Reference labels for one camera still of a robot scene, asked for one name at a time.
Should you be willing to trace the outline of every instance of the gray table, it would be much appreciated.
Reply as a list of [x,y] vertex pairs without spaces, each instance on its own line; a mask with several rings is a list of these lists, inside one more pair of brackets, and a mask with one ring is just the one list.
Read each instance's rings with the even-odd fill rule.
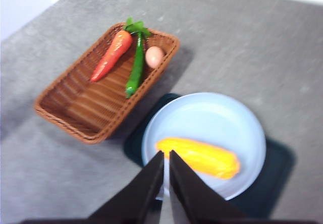
[[[181,48],[112,139],[84,145],[32,109],[35,97],[128,16]],[[297,160],[273,218],[323,221],[323,7],[286,0],[61,0],[2,43],[2,222],[87,217],[140,170],[122,144],[167,92],[246,104]],[[172,223],[169,199],[161,223]]]

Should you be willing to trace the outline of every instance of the wicker basket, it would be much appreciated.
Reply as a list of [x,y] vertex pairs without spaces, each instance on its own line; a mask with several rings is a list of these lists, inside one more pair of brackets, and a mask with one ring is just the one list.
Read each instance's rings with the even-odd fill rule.
[[166,55],[156,69],[145,66],[141,86],[134,95],[126,99],[125,85],[132,70],[136,43],[132,43],[130,49],[104,78],[95,83],[89,81],[98,61],[122,26],[124,23],[111,27],[52,82],[34,104],[40,116],[83,143],[99,143],[116,130],[165,71],[180,45],[176,37],[150,29],[152,36],[145,42],[145,48],[159,46]]

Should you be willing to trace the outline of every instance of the dark green mat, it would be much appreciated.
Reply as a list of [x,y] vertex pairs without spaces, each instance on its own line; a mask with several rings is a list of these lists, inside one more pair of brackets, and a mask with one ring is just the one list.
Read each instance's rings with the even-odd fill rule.
[[[141,142],[147,124],[160,108],[178,97],[177,94],[166,94],[160,98],[127,138],[124,152],[138,165],[143,166]],[[294,155],[288,148],[266,137],[266,158],[258,178],[245,192],[229,201],[250,217],[268,217],[288,179],[294,161]]]

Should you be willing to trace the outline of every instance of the brown egg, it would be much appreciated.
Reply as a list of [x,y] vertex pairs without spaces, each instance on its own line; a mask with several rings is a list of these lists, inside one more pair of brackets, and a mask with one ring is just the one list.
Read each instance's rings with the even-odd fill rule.
[[158,46],[148,48],[146,52],[146,63],[151,68],[155,69],[160,64],[164,57],[164,51]]

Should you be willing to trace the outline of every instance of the yellow corn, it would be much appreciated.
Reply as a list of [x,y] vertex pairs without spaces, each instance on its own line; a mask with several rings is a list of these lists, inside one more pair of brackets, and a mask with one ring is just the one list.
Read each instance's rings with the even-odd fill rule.
[[167,159],[174,150],[194,170],[221,179],[230,179],[240,170],[236,155],[220,147],[185,138],[165,138],[156,143]]

